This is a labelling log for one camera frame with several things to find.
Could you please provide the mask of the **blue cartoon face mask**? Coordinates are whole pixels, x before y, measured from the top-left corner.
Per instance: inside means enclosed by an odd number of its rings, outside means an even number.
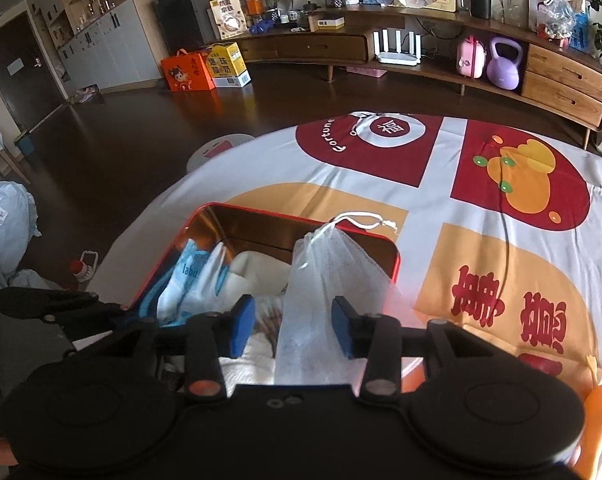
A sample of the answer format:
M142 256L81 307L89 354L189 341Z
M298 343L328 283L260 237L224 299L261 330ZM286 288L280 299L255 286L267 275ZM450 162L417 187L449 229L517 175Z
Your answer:
M226 255L223 243L207 252L191 238L186 241L156 304L156 318L162 326L184 324L194 315L222 308L220 291L228 272Z

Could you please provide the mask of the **white cloth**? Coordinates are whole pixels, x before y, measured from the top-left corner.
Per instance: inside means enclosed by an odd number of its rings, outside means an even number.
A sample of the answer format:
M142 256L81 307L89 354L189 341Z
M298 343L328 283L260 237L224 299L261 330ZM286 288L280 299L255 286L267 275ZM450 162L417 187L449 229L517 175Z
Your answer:
M242 356L235 360L220 358L229 394L238 385L274 383L282 300L290 269L289 263L260 252L240 252L231 261L220 291L220 306L228 311L241 296L250 295L255 301L255 323Z

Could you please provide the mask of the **white mesh drawstring bag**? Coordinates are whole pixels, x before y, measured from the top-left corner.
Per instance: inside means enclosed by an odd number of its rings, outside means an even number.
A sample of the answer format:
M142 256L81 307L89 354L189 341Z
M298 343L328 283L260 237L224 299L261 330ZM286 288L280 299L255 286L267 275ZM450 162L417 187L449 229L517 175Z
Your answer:
M412 304L344 224L372 240L375 228L397 223L369 211L347 211L318 226L293 248L291 273L282 300L276 350L277 386L345 385L359 388L365 361L348 358L332 326L332 302L344 297L361 315L386 314L406 327L422 326Z

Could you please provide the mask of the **yellow rubber duck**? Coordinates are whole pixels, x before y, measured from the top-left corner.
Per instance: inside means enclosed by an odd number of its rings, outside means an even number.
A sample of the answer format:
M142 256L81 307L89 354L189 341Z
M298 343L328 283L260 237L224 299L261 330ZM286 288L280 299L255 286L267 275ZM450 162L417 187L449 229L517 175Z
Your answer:
M582 479L596 479L602 460L602 385L597 382L597 359L591 354L585 359L594 385L584 400L585 426L573 468Z

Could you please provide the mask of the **blue cloth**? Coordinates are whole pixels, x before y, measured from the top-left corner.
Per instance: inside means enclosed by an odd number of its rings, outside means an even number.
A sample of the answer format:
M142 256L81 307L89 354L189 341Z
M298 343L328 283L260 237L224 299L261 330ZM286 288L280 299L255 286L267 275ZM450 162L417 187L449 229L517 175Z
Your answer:
M142 295L138 302L138 316L140 318L156 318L159 298L170 282L174 270L175 266L170 266Z

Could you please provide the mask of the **red square tin box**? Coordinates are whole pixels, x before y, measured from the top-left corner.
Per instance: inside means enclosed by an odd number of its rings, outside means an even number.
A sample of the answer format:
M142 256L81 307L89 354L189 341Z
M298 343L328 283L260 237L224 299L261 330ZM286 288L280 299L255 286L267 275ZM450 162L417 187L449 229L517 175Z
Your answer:
M332 327L331 304L342 296L359 314L377 314L394 286L342 222L370 231L395 222L369 211L347 211L294 242L291 260L260 250L228 254L225 242L205 250L190 238L140 300L139 314L164 327L203 312L227 312L253 298L255 322L242 356L223 358L226 385L348 384L358 391L365 364L349 358Z

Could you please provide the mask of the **grey plastic bag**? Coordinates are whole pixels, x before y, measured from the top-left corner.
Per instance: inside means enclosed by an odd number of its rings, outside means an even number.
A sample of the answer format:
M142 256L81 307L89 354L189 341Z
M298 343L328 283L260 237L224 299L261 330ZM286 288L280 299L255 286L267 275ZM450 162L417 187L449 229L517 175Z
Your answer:
M34 197L22 184L0 181L0 290L5 287L57 289L31 269L19 269L31 239L39 236Z

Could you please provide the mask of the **orange gift box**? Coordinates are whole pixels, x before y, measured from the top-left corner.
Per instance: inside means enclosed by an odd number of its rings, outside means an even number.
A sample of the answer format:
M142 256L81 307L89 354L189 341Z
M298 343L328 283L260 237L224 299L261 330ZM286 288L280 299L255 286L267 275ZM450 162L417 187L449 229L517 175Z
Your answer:
M215 84L205 64L204 51L177 53L161 61L161 68L171 92L211 91Z

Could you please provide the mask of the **yellow carton box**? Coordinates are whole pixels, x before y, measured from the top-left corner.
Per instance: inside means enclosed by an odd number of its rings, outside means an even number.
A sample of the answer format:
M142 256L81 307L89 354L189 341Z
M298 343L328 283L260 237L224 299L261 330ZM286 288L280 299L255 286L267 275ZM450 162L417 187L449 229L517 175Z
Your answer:
M206 55L205 64L217 89L243 88L251 82L236 42L213 46Z

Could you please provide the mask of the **white wifi router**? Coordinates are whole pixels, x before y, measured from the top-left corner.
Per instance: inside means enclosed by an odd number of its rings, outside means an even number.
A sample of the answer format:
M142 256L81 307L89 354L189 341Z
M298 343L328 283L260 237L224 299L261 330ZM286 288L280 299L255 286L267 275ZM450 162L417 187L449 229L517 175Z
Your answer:
M421 36L408 32L402 36L400 30L394 32L394 48L390 48L390 32L387 29L372 32L372 45L374 46L374 59L386 65L414 67L421 63L422 41Z

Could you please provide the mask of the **purple kettlebell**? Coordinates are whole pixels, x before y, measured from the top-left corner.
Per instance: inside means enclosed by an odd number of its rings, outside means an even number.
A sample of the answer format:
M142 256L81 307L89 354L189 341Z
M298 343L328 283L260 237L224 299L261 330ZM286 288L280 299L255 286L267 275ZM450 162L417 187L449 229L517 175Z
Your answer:
M514 48L517 56L513 60L501 56L497 52L499 44ZM523 49L520 44L509 38L493 37L490 42L490 52L491 59L486 69L487 79L502 90L516 90L520 82L519 66L523 56Z

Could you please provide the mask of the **wooden TV cabinet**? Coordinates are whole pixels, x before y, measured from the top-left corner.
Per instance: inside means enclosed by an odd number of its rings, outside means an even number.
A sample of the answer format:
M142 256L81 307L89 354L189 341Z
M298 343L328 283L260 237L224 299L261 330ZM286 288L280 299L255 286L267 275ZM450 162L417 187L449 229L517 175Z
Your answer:
M602 65L591 55L561 47L527 29L467 13L450 13L399 6L346 6L308 14L308 29L274 28L262 34L236 37L249 63L294 63L337 67L362 66L457 84L506 96L566 118L584 127L591 139L602 129ZM488 55L511 54L519 64L519 84L512 90L495 86L485 75L461 75L457 47L472 37ZM388 64L377 48L422 50L415 66Z

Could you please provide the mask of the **cereal box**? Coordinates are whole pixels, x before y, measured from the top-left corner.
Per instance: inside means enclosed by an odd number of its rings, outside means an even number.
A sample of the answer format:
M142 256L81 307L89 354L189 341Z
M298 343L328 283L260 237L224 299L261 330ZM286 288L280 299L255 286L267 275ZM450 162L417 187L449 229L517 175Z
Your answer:
M210 8L221 40L234 38L248 31L241 0L211 0Z

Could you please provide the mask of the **black cylinder speaker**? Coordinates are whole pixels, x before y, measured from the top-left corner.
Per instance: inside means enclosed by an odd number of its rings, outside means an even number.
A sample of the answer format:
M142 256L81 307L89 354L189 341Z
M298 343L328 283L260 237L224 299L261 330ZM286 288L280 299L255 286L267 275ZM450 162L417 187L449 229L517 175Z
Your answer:
M470 0L470 14L479 20L489 20L492 15L492 0Z

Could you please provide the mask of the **clear plastic bag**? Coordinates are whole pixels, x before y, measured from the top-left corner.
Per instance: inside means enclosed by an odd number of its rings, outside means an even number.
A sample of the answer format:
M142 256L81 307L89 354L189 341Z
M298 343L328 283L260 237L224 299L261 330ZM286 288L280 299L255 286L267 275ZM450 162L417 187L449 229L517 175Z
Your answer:
M576 16L569 0L543 0L536 8L536 34L561 49L569 47Z

